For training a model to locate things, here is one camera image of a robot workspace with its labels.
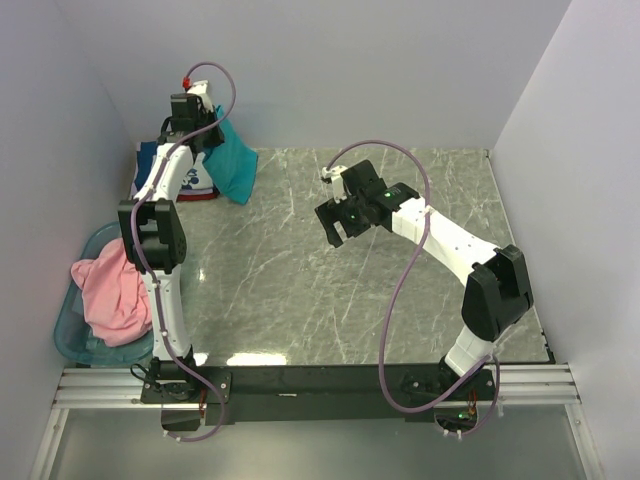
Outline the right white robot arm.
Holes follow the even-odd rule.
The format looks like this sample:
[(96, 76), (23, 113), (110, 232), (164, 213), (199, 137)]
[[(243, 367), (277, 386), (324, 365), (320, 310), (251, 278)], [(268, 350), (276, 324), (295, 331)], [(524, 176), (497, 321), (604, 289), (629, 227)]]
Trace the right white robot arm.
[(388, 186), (368, 160), (324, 168), (322, 181), (331, 186), (332, 198), (315, 212), (330, 245), (343, 244), (337, 225), (348, 238), (380, 226), (420, 244), (463, 285), (463, 328), (438, 378), (444, 395), (464, 397), (474, 386), (470, 369), (534, 304), (524, 254), (514, 245), (500, 248), (474, 236), (408, 185)]

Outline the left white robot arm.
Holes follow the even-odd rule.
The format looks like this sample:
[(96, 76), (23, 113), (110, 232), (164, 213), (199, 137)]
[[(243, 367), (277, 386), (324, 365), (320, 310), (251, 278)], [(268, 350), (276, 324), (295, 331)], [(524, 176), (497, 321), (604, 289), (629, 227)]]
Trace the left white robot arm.
[(162, 124), (150, 173), (118, 218), (126, 256), (140, 273), (151, 306), (153, 358), (146, 382), (164, 385), (186, 402), (204, 381), (196, 371), (180, 292), (186, 236), (176, 209), (182, 182), (196, 157), (224, 142), (219, 119), (206, 93), (194, 88), (173, 94), (171, 115)]

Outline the teal t-shirt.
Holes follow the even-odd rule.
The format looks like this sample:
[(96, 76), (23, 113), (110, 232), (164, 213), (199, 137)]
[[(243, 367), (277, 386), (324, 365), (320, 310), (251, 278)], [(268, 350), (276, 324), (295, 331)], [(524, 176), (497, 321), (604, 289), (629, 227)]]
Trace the teal t-shirt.
[(253, 192), (258, 153), (244, 143), (228, 118), (219, 127), (224, 134), (224, 142), (206, 154), (203, 166), (223, 196), (245, 205)]

